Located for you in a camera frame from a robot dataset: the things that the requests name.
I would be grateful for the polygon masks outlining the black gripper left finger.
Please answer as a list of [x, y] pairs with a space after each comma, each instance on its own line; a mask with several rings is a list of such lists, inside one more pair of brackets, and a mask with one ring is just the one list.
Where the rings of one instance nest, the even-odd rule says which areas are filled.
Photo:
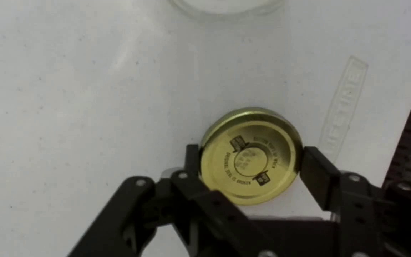
[[68, 257], [142, 257], [157, 229], [173, 226], [189, 257], [259, 257], [262, 232], [199, 179], [200, 148], [185, 167], [155, 182], [126, 179]]

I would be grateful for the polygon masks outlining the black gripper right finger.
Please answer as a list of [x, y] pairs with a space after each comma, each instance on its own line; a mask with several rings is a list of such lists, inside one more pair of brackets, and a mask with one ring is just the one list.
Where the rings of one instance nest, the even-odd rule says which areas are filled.
[[303, 150], [300, 177], [337, 226], [337, 257], [411, 257], [411, 182], [376, 187], [340, 172], [317, 148]]

